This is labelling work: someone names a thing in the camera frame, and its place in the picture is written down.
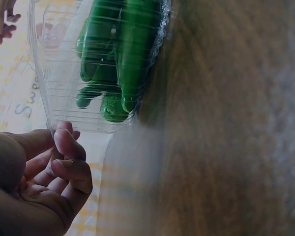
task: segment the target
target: wooden table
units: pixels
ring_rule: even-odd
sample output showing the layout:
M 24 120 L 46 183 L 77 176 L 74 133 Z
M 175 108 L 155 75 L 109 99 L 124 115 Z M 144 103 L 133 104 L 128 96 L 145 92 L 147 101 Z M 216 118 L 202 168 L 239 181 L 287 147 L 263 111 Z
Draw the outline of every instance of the wooden table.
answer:
M 107 151 L 98 235 L 295 236 L 295 0 L 172 6 Z

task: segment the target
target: green pepper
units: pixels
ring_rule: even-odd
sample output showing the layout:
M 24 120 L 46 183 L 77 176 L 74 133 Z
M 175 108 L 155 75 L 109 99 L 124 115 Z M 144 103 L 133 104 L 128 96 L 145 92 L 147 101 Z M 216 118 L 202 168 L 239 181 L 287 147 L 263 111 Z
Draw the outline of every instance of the green pepper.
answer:
M 81 79 L 88 82 L 92 79 L 96 64 L 111 51 L 108 42 L 112 37 L 114 23 L 118 21 L 123 0 L 94 0 L 88 17 L 82 49 Z M 114 60 L 106 64 L 114 65 Z
M 129 115 L 122 107 L 120 94 L 104 95 L 100 111 L 105 120 L 114 123 L 123 122 Z
M 134 109 L 138 88 L 142 85 L 157 7 L 158 0 L 127 0 L 125 8 L 121 11 L 118 84 L 122 91 L 122 107 L 127 112 Z

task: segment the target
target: fingernail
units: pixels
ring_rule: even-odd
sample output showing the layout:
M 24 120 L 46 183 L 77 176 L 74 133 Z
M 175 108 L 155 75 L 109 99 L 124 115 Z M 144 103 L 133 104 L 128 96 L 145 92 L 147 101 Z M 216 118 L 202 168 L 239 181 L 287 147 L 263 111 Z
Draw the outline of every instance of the fingernail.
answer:
M 62 166 L 65 168 L 69 168 L 70 166 L 73 165 L 73 161 L 71 160 L 56 160 L 56 161 L 60 162 L 60 164 L 62 164 Z

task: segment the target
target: yellow checkered cloth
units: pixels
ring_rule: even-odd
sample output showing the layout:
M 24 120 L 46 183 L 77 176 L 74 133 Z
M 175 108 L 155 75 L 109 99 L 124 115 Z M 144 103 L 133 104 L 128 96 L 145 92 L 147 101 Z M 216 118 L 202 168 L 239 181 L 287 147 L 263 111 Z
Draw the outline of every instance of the yellow checkered cloth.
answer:
M 14 12 L 21 13 L 18 29 L 13 39 L 4 40 L 0 45 L 0 132 L 28 132 L 45 128 L 45 111 L 39 86 L 30 59 L 27 38 L 27 10 L 29 0 L 18 0 Z M 46 1 L 39 7 L 44 10 Z M 53 1 L 57 7 L 75 7 L 72 0 Z M 86 205 L 75 218 L 68 236 L 93 236 L 96 231 L 99 188 L 102 162 L 89 163 L 94 183 L 93 192 Z

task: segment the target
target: plastic clamshell container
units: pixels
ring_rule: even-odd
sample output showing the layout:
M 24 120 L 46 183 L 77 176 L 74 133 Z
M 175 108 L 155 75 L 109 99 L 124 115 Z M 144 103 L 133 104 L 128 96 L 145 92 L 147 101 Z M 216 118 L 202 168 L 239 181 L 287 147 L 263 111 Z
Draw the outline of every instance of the plastic clamshell container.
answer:
M 169 1 L 141 1 L 153 6 L 148 11 L 125 0 L 31 0 L 30 52 L 51 131 L 64 120 L 104 133 L 131 123 L 163 43 Z M 137 72 L 133 84 L 127 69 Z

